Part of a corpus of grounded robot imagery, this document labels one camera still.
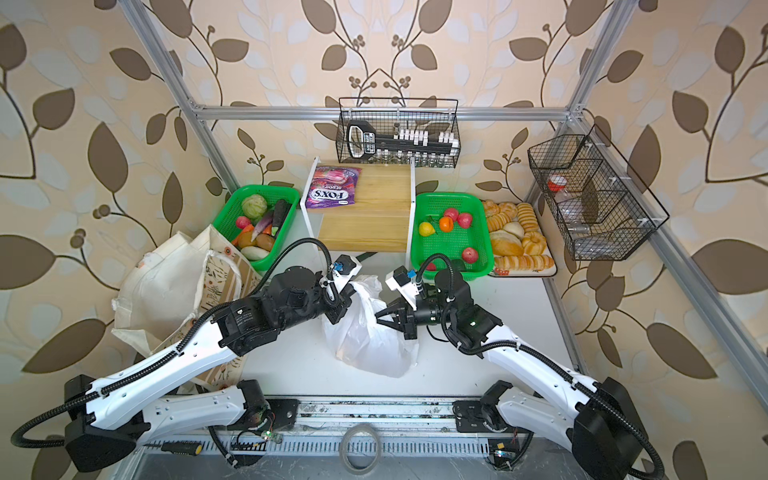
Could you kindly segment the white plastic grocery bag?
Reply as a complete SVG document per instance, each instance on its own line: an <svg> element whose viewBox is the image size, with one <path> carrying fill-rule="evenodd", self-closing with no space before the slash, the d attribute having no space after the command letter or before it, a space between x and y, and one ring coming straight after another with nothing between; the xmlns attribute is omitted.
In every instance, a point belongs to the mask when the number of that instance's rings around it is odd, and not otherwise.
<svg viewBox="0 0 768 480"><path fill-rule="evenodd" d="M327 347L337 360L358 370L404 376L417 365L419 342L377 323L375 314L386 303L379 298L382 285L376 276L359 276L350 286L354 294L344 317L337 324L322 324Z"/></svg>

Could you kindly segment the cream canvas tote bag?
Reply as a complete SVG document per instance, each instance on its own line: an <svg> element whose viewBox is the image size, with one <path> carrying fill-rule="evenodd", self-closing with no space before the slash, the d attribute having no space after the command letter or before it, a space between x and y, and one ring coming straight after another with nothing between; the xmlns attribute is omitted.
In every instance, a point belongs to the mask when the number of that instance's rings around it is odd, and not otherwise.
<svg viewBox="0 0 768 480"><path fill-rule="evenodd" d="M144 357L181 340L194 319L240 299L261 276L214 227L179 232L147 253L112 301L113 335Z"/></svg>

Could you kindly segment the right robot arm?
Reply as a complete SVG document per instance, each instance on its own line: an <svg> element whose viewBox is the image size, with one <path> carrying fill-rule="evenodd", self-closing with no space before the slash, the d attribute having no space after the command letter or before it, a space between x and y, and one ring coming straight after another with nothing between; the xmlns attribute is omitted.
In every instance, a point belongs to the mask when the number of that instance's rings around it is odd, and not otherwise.
<svg viewBox="0 0 768 480"><path fill-rule="evenodd" d="M477 304L462 276L437 272L432 285L420 271L396 268L386 277L399 299L377 312L378 324L417 337L437 325L458 352L495 364L532 388L526 394L496 382L479 401L480 420L494 432L520 427L567 448L593 479L662 479L663 460L638 411L618 381L597 381L552 360Z"/></svg>

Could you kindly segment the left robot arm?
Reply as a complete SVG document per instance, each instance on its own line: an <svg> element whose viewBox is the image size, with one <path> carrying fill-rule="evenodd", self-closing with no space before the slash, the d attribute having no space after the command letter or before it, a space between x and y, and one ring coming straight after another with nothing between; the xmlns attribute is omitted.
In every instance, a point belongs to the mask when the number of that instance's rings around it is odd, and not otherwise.
<svg viewBox="0 0 768 480"><path fill-rule="evenodd" d="M151 440L229 426L259 414L267 406L251 380L219 392L171 392L305 321L339 321L351 306L355 290L349 283L360 269L357 259L343 254L323 272L304 266L268 272L250 295L204 313L179 341L157 354L108 377L71 379L64 403L25 422L11 442L29 449L62 447L79 471L93 472Z"/></svg>

